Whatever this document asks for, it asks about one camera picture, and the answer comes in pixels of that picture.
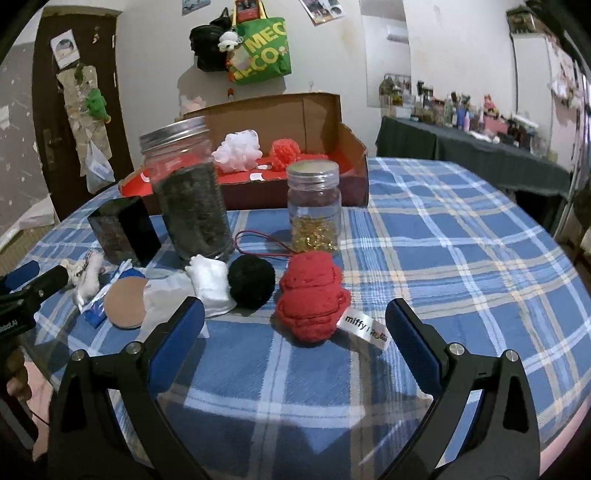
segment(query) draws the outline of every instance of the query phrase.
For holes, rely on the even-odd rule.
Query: white plush toy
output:
[[[61,266],[68,271],[68,284],[75,287],[76,306],[81,309],[88,300],[100,290],[99,274],[103,268],[104,255],[96,250],[89,250],[84,260],[72,262],[62,260]]]
[[[217,47],[220,51],[233,51],[241,42],[242,39],[238,34],[234,32],[234,30],[229,30],[222,34],[220,37],[220,43],[217,44]]]

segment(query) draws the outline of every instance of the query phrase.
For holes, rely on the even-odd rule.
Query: hand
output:
[[[8,382],[6,390],[18,400],[28,401],[33,396],[31,387],[29,387],[29,375],[25,368],[25,357],[20,349],[13,350],[6,360],[6,372],[8,373]]]

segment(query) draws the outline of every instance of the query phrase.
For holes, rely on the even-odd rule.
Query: red cable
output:
[[[252,252],[245,252],[238,245],[238,237],[245,234],[245,233],[250,233],[251,235],[259,235],[263,238],[267,238],[269,240],[272,240],[276,244],[279,244],[283,248],[285,248],[285,250],[287,250],[287,252],[282,253],[282,254],[258,254],[258,253],[256,254],[256,253],[252,253]],[[257,257],[290,257],[290,256],[297,253],[295,250],[293,250],[291,247],[288,247],[281,240],[278,240],[277,238],[275,238],[271,235],[267,235],[266,233],[258,232],[256,230],[240,230],[234,237],[234,247],[236,248],[236,250],[238,250],[243,255],[255,255]]]

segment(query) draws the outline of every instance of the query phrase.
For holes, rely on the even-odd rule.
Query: cork coaster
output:
[[[111,323],[122,329],[139,327],[144,321],[144,287],[147,278],[126,277],[117,280],[105,296],[105,313]]]

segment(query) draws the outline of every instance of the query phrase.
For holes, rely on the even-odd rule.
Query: door handle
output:
[[[53,148],[61,143],[61,138],[53,138],[51,129],[43,129],[43,143],[45,143],[45,160],[47,162],[47,171],[56,171],[57,162],[56,156],[53,153]]]
[[[52,138],[51,140],[49,140],[47,142],[47,146],[48,147],[58,147],[59,145],[61,145],[61,141],[62,141],[61,137]]]

